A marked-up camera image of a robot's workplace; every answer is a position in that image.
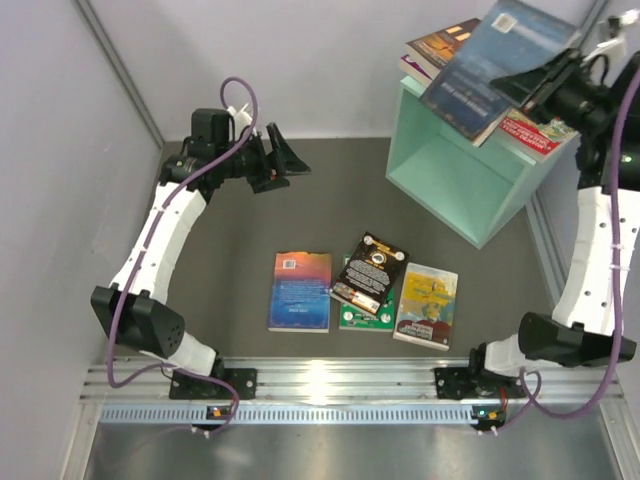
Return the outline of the blue starry night book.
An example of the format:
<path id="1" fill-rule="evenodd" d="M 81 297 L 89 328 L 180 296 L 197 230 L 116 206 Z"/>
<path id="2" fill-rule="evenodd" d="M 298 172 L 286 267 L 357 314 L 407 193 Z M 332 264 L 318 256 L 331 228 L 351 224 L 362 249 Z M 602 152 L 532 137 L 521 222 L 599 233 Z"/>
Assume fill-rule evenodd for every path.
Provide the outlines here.
<path id="1" fill-rule="evenodd" d="M 542 66 L 579 36 L 575 25 L 523 1 L 498 1 L 420 101 L 480 147 L 516 105 L 490 82 Z"/>

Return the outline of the yellow blue cover book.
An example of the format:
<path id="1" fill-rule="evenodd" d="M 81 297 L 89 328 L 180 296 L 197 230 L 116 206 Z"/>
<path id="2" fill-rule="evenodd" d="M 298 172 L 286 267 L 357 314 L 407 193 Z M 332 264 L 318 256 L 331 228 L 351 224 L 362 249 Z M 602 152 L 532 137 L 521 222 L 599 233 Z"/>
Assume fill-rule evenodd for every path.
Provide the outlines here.
<path id="1" fill-rule="evenodd" d="M 398 301 L 392 338 L 448 351 L 457 286 L 456 273 L 409 263 Z"/>

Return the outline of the orange blue sunset book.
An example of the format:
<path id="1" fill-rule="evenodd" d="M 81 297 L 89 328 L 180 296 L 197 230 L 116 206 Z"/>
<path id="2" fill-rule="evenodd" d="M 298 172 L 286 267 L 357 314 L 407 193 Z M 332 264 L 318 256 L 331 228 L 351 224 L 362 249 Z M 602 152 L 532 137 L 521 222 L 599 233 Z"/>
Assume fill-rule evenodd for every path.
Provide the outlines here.
<path id="1" fill-rule="evenodd" d="M 330 253 L 278 252 L 267 328 L 271 332 L 328 333 Z"/>

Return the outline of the red Treehouse book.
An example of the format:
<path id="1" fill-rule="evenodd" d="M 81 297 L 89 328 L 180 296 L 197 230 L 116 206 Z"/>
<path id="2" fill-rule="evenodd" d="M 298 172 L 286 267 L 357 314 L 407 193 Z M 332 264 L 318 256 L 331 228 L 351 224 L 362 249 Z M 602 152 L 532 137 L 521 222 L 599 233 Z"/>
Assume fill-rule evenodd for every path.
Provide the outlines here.
<path id="1" fill-rule="evenodd" d="M 516 149 L 543 163 L 557 154 L 577 132 L 559 119 L 536 124 L 518 110 L 511 109 L 499 125 L 500 131 Z"/>

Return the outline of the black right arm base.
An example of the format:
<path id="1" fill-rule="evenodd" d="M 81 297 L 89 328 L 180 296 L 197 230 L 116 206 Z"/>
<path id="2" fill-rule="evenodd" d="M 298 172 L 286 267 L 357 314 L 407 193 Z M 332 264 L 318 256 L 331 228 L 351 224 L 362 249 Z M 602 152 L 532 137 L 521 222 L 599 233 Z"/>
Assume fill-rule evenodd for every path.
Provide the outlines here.
<path id="1" fill-rule="evenodd" d="M 508 399 L 525 397 L 515 378 L 486 372 L 477 373 L 469 367 L 435 368 L 434 378 L 439 399 L 500 399 L 501 392 L 504 392 Z"/>

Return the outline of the mint green cube shelf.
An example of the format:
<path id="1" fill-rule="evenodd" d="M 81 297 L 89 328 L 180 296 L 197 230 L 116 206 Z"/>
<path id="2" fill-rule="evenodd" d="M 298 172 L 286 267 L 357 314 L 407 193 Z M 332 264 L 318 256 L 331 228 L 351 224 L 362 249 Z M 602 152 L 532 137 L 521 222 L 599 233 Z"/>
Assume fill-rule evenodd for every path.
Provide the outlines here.
<path id="1" fill-rule="evenodd" d="M 400 82 L 386 178 L 476 248 L 530 200 L 569 143 L 539 156 L 502 129 L 476 148 L 420 102 L 425 88 Z"/>

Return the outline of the black back cover book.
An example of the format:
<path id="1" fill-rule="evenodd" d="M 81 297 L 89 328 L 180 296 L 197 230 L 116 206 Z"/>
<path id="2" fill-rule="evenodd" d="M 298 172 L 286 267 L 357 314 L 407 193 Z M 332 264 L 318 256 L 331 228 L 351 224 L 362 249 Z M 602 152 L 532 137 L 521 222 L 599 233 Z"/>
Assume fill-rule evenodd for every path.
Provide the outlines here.
<path id="1" fill-rule="evenodd" d="M 329 294 L 342 304 L 376 317 L 408 260 L 405 249 L 365 232 L 347 257 Z"/>

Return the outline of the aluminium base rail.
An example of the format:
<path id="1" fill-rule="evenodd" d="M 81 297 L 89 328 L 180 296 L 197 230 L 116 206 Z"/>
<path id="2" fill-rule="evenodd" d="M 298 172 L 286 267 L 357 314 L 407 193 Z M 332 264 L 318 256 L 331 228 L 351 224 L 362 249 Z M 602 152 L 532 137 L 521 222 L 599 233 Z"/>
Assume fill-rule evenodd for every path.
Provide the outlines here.
<path id="1" fill-rule="evenodd" d="M 110 424 L 235 425 L 476 425 L 515 414 L 526 402 L 504 387 L 493 393 L 462 388 L 463 359 L 230 359 L 240 396 L 180 394 L 167 370 L 144 373 L 113 389 L 102 365 L 90 367 L 80 402 Z"/>

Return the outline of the green back cover book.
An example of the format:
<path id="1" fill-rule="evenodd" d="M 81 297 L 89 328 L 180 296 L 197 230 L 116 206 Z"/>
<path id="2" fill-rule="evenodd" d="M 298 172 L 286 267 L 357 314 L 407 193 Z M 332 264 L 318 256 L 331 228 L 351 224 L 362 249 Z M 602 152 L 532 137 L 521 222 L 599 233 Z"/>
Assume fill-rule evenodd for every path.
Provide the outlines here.
<path id="1" fill-rule="evenodd" d="M 336 298 L 340 305 L 339 328 L 354 331 L 392 332 L 394 329 L 394 297 L 390 289 L 375 317 Z"/>

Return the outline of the Edward Tulane dark book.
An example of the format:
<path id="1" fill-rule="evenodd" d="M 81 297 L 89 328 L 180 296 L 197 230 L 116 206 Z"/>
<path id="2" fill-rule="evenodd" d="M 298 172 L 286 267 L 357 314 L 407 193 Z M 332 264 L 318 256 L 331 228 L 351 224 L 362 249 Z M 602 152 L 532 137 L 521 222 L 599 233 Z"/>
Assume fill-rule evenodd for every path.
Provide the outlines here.
<path id="1" fill-rule="evenodd" d="M 405 44 L 409 57 L 431 78 L 451 61 L 481 20 L 472 18 L 429 33 Z"/>

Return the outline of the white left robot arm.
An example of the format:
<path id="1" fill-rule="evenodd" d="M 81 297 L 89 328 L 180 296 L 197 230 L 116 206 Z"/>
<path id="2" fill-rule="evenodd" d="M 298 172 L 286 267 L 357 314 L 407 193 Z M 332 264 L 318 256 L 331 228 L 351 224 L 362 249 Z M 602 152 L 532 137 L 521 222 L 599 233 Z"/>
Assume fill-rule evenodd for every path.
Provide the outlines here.
<path id="1" fill-rule="evenodd" d="M 291 149 L 276 123 L 255 129 L 245 110 L 201 108 L 191 133 L 160 169 L 153 203 L 124 265 L 91 306 L 109 345 L 125 346 L 190 373 L 205 397 L 225 388 L 216 350 L 187 333 L 184 318 L 167 305 L 176 263 L 188 235 L 214 192 L 230 179 L 244 179 L 255 194 L 289 186 L 310 167 Z"/>

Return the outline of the aluminium corner frame post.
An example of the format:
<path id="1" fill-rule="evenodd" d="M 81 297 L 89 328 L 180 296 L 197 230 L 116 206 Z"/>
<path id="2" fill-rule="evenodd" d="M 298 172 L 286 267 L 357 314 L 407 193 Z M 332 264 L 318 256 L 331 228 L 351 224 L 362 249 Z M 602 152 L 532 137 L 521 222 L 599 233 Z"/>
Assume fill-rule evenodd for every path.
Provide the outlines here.
<path id="1" fill-rule="evenodd" d="M 71 3 L 76 8 L 81 19 L 90 31 L 109 68 L 124 91 L 131 107 L 142 122 L 152 142 L 159 150 L 162 150 L 165 145 L 165 139 L 157 126 L 157 123 L 153 119 L 139 89 L 137 88 L 129 69 L 125 65 L 109 33 L 92 5 L 92 2 L 88 0 L 72 0 Z"/>

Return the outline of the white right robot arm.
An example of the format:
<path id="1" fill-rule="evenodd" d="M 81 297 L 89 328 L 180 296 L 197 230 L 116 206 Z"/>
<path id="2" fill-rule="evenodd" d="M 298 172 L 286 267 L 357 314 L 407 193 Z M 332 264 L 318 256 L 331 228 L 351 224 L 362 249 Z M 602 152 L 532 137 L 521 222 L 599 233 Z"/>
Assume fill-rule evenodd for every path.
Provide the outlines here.
<path id="1" fill-rule="evenodd" d="M 469 357 L 466 382 L 490 396 L 521 369 L 602 367 L 631 360 L 615 312 L 639 234 L 639 56 L 610 86 L 594 82 L 595 60 L 568 49 L 534 70 L 491 86 L 530 119 L 563 121 L 580 135 L 576 164 L 578 230 L 566 284 L 552 314 L 527 313 L 516 334 L 483 343 Z"/>

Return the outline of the purple Roald Dahl book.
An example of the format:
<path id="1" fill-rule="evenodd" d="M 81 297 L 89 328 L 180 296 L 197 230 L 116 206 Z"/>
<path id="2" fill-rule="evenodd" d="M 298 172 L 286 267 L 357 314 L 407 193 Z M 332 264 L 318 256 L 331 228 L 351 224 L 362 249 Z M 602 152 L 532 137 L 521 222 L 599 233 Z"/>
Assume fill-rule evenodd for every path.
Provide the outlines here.
<path id="1" fill-rule="evenodd" d="M 399 68 L 424 87 L 432 82 L 432 78 L 409 55 L 400 57 Z"/>

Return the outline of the right aluminium frame post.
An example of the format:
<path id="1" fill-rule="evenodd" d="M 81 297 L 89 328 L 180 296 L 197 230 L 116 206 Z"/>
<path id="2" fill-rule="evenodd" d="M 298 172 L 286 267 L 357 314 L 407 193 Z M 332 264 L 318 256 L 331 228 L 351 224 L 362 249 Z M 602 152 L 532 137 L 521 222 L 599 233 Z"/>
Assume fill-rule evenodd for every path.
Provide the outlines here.
<path id="1" fill-rule="evenodd" d="M 585 48 L 585 45 L 596 30 L 598 22 L 605 15 L 610 3 L 610 0 L 592 0 L 588 3 L 588 9 L 579 28 L 580 37 L 575 44 L 577 48 L 581 50 Z"/>

